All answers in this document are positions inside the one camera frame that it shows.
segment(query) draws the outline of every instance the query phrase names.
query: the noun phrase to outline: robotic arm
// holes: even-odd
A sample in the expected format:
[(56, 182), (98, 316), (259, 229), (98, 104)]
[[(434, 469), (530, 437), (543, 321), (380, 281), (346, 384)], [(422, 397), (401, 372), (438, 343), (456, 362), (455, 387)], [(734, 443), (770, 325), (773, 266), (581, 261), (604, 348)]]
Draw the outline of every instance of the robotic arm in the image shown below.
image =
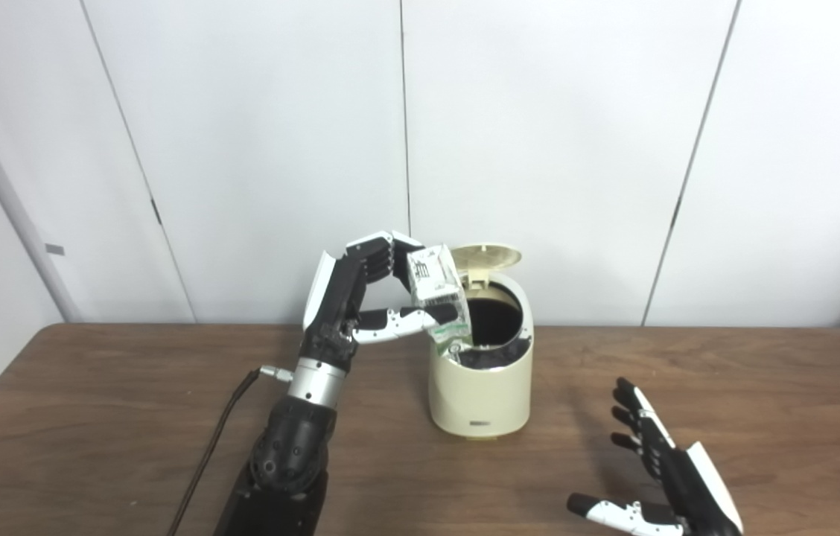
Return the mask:
[(366, 285), (388, 275), (409, 289), (407, 253), (423, 245), (394, 232), (351, 242), (338, 259), (327, 253), (311, 285), (304, 339), (293, 370), (260, 372), (288, 383), (267, 428), (251, 449), (215, 536), (311, 536), (328, 485), (328, 441), (336, 405), (359, 344), (419, 333), (457, 318), (451, 304), (360, 311)]
[(682, 450), (638, 387), (620, 377), (613, 391), (621, 404), (611, 414), (634, 435), (611, 435), (618, 447), (641, 457), (668, 496), (670, 506), (647, 502), (615, 505), (581, 493), (569, 496), (573, 513), (635, 536), (741, 536), (737, 508), (715, 465), (700, 442)]

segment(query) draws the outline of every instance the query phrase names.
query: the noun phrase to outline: cable connector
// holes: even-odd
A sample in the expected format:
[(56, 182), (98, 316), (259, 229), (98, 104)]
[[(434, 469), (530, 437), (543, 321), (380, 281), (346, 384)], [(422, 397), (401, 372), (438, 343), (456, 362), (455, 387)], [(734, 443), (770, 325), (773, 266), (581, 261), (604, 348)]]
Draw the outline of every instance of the cable connector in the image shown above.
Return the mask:
[(277, 381), (284, 381), (284, 383), (291, 383), (291, 380), (294, 380), (294, 373), (286, 368), (278, 368), (276, 366), (267, 366), (267, 364), (261, 367), (259, 370), (264, 376), (271, 376), (273, 379)]

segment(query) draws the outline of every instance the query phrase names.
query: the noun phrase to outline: brown table surface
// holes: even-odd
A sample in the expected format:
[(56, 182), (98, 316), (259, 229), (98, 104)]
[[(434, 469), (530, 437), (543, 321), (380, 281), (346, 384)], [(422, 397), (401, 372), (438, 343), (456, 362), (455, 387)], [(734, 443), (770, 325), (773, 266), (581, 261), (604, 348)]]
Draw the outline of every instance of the brown table surface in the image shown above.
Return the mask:
[[(165, 533), (244, 373), (292, 366), (299, 329), (55, 325), (0, 377), (0, 534)], [(840, 330), (539, 328), (532, 418), (498, 441), (431, 423), (426, 340), (362, 347), (339, 406), (318, 536), (618, 534), (571, 491), (661, 501), (608, 434), (638, 383), (681, 444), (704, 442), (746, 534), (840, 534)], [(232, 413), (180, 534), (210, 534), (283, 383)]]

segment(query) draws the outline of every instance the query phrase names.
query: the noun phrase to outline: open lid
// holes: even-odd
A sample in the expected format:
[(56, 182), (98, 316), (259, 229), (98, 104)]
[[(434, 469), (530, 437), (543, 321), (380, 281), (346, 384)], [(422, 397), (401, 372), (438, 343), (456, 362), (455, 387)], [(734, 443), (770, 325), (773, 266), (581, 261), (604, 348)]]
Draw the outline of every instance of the open lid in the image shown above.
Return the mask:
[(517, 264), (523, 254), (512, 246), (496, 243), (471, 244), (451, 248), (454, 264), (460, 272), (466, 272), (470, 288), (489, 286), (489, 272), (502, 270)]

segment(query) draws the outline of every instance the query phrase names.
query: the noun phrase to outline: cream-colored trash can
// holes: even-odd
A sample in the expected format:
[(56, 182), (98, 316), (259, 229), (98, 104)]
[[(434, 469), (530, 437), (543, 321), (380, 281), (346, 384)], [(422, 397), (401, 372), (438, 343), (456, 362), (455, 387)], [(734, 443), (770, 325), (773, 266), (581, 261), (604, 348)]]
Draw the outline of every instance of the cream-colored trash can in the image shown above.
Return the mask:
[(470, 305), (474, 348), (460, 363), (430, 355), (430, 414), (438, 427), (469, 438), (512, 433), (529, 420), (532, 311), (522, 287), (498, 270), (522, 258), (512, 247), (451, 249)]

